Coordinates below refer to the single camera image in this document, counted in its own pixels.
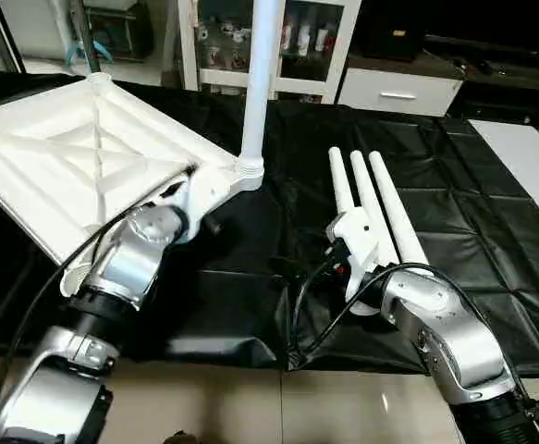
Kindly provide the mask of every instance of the white cabinet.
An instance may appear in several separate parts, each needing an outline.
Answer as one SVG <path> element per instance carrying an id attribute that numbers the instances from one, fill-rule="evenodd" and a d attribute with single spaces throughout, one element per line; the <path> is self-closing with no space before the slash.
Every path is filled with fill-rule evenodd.
<path id="1" fill-rule="evenodd" d="M 338 103 L 353 108 L 442 117 L 462 80 L 349 68 Z"/>
<path id="2" fill-rule="evenodd" d="M 177 1 L 185 89 L 242 92 L 253 0 Z M 301 100 L 332 104 L 361 0 L 277 1 L 282 19 L 276 29 L 280 44 L 274 52 L 270 97 L 298 94 Z"/>

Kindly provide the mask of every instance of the wire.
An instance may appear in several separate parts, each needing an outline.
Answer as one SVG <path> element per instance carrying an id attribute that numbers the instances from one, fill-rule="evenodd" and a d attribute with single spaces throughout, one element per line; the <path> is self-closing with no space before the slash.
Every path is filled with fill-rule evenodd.
<path id="1" fill-rule="evenodd" d="M 298 335 L 296 334 L 296 332 L 298 331 L 298 322 L 300 319 L 302 302 L 304 301 L 304 298 L 308 293 L 308 288 L 312 285 L 316 278 L 318 278 L 318 276 L 323 273 L 323 271 L 325 271 L 330 265 L 334 265 L 336 261 L 337 259 L 334 255 L 326 259 L 311 272 L 311 274 L 306 278 L 306 280 L 304 280 L 300 287 L 300 292 L 298 293 L 298 297 L 296 298 L 296 304 L 294 305 L 294 313 L 291 321 L 291 331 L 289 339 L 290 349 L 294 351 L 297 351 L 299 348 Z"/>
<path id="2" fill-rule="evenodd" d="M 103 242 L 103 238 L 105 234 L 106 234 L 106 231 L 101 231 L 99 233 L 99 237 L 96 239 L 96 242 L 94 243 L 94 247 L 92 248 L 91 265 L 94 265 L 94 263 L 96 262 L 96 256 L 98 254 L 99 248 L 101 248 L 101 243 Z"/>
<path id="3" fill-rule="evenodd" d="M 80 247 L 78 247 L 70 256 L 67 257 L 67 259 L 61 263 L 61 265 L 57 268 L 57 270 L 47 279 L 47 281 L 43 284 L 39 292 L 35 294 L 33 299 L 31 300 L 31 303 L 29 304 L 29 307 L 27 308 L 27 311 L 22 316 L 20 323 L 18 324 L 17 330 L 12 337 L 12 340 L 10 341 L 10 345 L 8 346 L 8 350 L 6 351 L 6 355 L 0 363 L 0 400 L 2 398 L 2 393 L 4 391 L 4 384 L 6 382 L 6 378 L 8 376 L 8 370 L 10 368 L 10 365 L 12 365 L 12 360 L 14 359 L 14 355 L 16 353 L 16 350 L 18 348 L 18 345 L 20 344 L 20 340 L 22 339 L 22 336 L 24 335 L 26 331 L 27 324 L 29 323 L 29 320 L 31 319 L 32 312 L 34 311 L 35 307 L 39 303 L 39 301 L 43 298 L 43 295 L 49 290 L 55 279 L 84 251 L 86 248 L 102 233 L 106 233 L 112 226 L 116 225 L 119 221 L 121 221 L 129 212 L 134 210 L 134 208 L 144 199 L 146 199 L 148 196 L 153 194 L 156 190 L 161 188 L 163 185 L 165 185 L 168 181 L 176 179 L 183 173 L 187 173 L 190 175 L 190 172 L 194 171 L 192 169 L 192 166 L 188 166 L 187 168 L 179 171 L 176 174 L 173 174 L 169 177 L 166 177 L 164 180 L 161 180 L 158 182 L 155 186 L 151 187 L 147 192 L 142 194 L 138 199 L 136 199 L 134 202 L 132 202 L 125 210 L 123 210 L 121 213 L 119 213 L 117 216 L 110 219 L 108 222 L 103 224 L 99 229 L 93 232 L 91 236 L 87 240 L 85 240 Z"/>
<path id="4" fill-rule="evenodd" d="M 459 294 L 459 296 L 462 298 L 462 300 L 465 301 L 469 305 L 469 308 L 472 310 L 472 312 L 479 318 L 479 320 L 484 324 L 485 327 L 487 327 L 489 329 L 489 331 L 493 335 L 493 330 L 491 329 L 491 326 L 487 322 L 486 318 L 483 316 L 483 313 L 481 312 L 481 310 L 479 310 L 478 306 L 472 300 L 472 298 L 469 297 L 464 292 L 464 290 L 456 283 L 456 281 L 454 279 L 452 279 L 450 276 L 446 275 L 442 271 L 440 271 L 437 268 L 434 268 L 434 267 L 432 267 L 430 265 L 418 264 L 418 263 L 404 263 L 404 264 L 391 266 L 390 268 L 387 268 L 386 270 L 378 273 L 374 277 L 371 277 L 370 280 L 368 280 L 368 282 L 365 285 L 363 285 L 353 295 L 353 297 L 349 300 L 349 302 L 345 305 L 345 307 L 341 310 L 341 312 L 337 315 L 337 317 L 335 317 L 335 319 L 333 319 L 328 324 L 328 326 L 326 326 L 326 328 L 318 336 L 318 338 L 316 338 L 314 340 L 314 342 L 306 349 L 306 351 L 304 352 L 306 354 L 306 358 L 308 356 L 310 356 L 313 352 L 315 352 L 316 349 L 318 349 L 323 344 L 323 342 L 325 342 L 325 340 L 328 338 L 328 336 L 331 334 L 331 332 L 335 329 L 337 324 L 341 321 L 343 316 L 351 309 L 353 304 L 361 297 L 361 295 L 366 290 L 368 290 L 378 280 L 386 278 L 391 273 L 393 273 L 395 271 L 399 271 L 399 270 L 408 269 L 408 268 L 410 268 L 410 269 L 418 268 L 418 269 L 421 269 L 421 270 L 429 271 L 430 273 L 432 273 L 437 278 L 444 280 L 450 287 L 452 287 Z M 502 354 L 503 354 L 503 358 L 504 358 L 504 360 L 506 362 L 506 366 L 508 367 L 508 370 L 511 373 L 511 377 L 513 377 L 513 380 L 514 380 L 514 382 L 516 384 L 516 387 L 518 388 L 518 390 L 519 390 L 519 392 L 520 392 L 520 394 L 522 396 L 522 400 L 524 402 L 524 408 L 526 408 L 526 409 L 532 408 L 534 406 L 534 404 L 533 404 L 532 400 L 530 399 L 530 395 L 528 394 L 528 390 L 526 390 L 526 387 L 524 387 L 523 383 L 521 382 L 520 375 L 516 371 L 516 368 L 513 365 L 513 362 L 509 359 L 509 357 L 505 353 L 502 352 Z M 539 426 L 539 415 L 534 417 L 534 421 Z"/>
<path id="5" fill-rule="evenodd" d="M 351 307 L 355 304 L 355 302 L 358 301 L 358 299 L 363 295 L 363 293 L 368 290 L 373 284 L 375 284 L 378 280 L 382 278 L 386 278 L 388 275 L 395 271 L 404 270 L 406 268 L 416 268 L 413 265 L 420 265 L 420 264 L 413 264 L 413 263 L 405 263 L 405 264 L 399 264 L 399 265 L 393 265 L 390 268 L 387 268 L 384 271 L 381 271 L 377 275 L 373 276 L 368 280 L 367 283 L 365 283 L 361 288 L 353 295 L 351 299 L 347 302 L 345 307 L 341 310 L 341 312 L 333 319 L 326 328 L 322 331 L 322 333 L 316 338 L 311 345 L 308 346 L 308 348 L 304 351 L 302 351 L 304 354 L 311 355 L 313 352 L 318 349 L 323 342 L 325 342 L 326 338 L 332 333 L 332 331 L 335 329 L 337 324 L 341 321 L 343 316 L 351 309 Z"/>

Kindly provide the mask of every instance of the white pole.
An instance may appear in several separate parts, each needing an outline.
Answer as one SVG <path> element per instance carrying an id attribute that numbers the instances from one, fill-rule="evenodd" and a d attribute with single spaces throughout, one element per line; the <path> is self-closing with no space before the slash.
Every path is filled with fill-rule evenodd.
<path id="1" fill-rule="evenodd" d="M 370 217 L 371 229 L 374 230 L 378 238 L 378 256 L 382 264 L 398 264 L 398 255 L 395 245 L 392 242 L 382 208 L 378 203 L 374 185 L 370 179 L 368 168 L 363 160 L 363 154 L 360 151 L 351 153 L 351 165 L 353 166 L 353 175 L 358 186 L 361 206 Z"/>
<path id="2" fill-rule="evenodd" d="M 343 213 L 353 209 L 353 196 L 351 188 L 345 173 L 343 158 L 341 152 L 334 146 L 328 150 L 328 160 L 331 163 L 331 175 L 333 176 L 333 188 L 335 189 L 335 202 L 337 203 L 337 212 Z"/>
<path id="3" fill-rule="evenodd" d="M 263 182 L 263 135 L 271 79 L 275 70 L 278 45 L 280 0 L 254 0 L 252 45 L 247 104 L 244 112 L 242 146 L 235 165 L 244 178 L 243 190 L 256 190 Z"/>
<path id="4" fill-rule="evenodd" d="M 52 8 L 55 26 L 62 40 L 62 58 L 66 58 L 67 50 L 72 46 L 72 27 L 69 24 L 69 0 L 51 0 L 48 5 Z"/>
<path id="5" fill-rule="evenodd" d="M 417 239 L 413 225 L 407 216 L 405 207 L 398 196 L 395 184 L 388 174 L 382 156 L 377 151 L 372 151 L 368 158 L 374 172 L 376 185 L 384 202 L 392 233 L 397 242 L 401 261 L 429 264 L 423 248 Z"/>

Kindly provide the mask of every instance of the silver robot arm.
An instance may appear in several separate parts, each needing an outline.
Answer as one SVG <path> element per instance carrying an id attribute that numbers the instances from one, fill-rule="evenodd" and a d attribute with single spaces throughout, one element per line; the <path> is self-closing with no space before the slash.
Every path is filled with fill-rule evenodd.
<path id="1" fill-rule="evenodd" d="M 527 405 L 495 336 L 453 285 L 407 265 L 390 269 L 384 282 L 376 282 L 379 290 L 361 296 L 358 275 L 384 276 L 392 267 L 379 257 L 371 225 L 364 208 L 354 207 L 326 229 L 333 245 L 338 242 L 333 253 L 349 264 L 350 310 L 380 311 L 416 347 L 467 444 L 538 444 L 539 410 Z"/>
<path id="2" fill-rule="evenodd" d="M 538 444 L 495 336 L 464 303 L 445 281 L 401 270 L 383 285 L 381 315 L 417 348 L 467 444 Z"/>
<path id="3" fill-rule="evenodd" d="M 154 283 L 165 248 L 192 239 L 229 196 L 199 169 L 121 221 L 0 405 L 0 442 L 92 444 L 113 394 L 104 385 Z"/>

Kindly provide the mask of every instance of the black plastic sheet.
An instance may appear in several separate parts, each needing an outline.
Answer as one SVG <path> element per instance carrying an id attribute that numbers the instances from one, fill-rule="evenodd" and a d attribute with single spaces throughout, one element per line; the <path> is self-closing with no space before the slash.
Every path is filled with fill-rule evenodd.
<path id="1" fill-rule="evenodd" d="M 77 79 L 0 73 L 0 103 Z M 237 154 L 244 102 L 128 83 L 145 102 Z M 322 259 L 336 214 L 327 150 L 379 150 L 432 265 L 478 302 L 504 350 L 539 376 L 539 209 L 466 122 L 271 103 L 265 180 L 214 212 L 206 232 L 168 253 L 141 327 L 135 359 L 293 369 L 290 307 L 300 279 Z M 0 209 L 0 352 L 54 265 Z M 340 277 L 312 289 L 297 332 L 310 343 L 341 309 Z M 53 289 L 25 338 L 28 351 L 63 299 Z M 305 368 L 424 372 L 399 333 L 348 315 Z"/>

